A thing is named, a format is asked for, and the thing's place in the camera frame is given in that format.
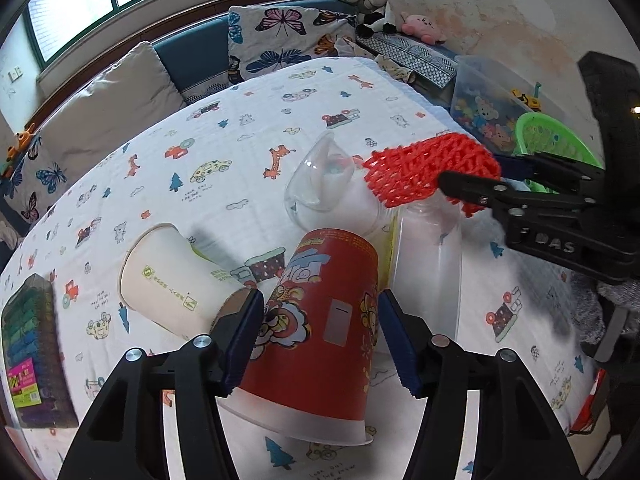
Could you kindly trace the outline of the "orange toy on sofa arm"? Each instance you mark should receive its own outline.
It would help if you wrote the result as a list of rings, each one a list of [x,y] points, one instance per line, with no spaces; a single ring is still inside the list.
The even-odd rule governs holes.
[[[6,159],[1,164],[2,174],[12,168],[21,154],[28,150],[35,136],[35,128],[36,125],[32,122],[24,131],[17,133],[16,141],[6,150]]]

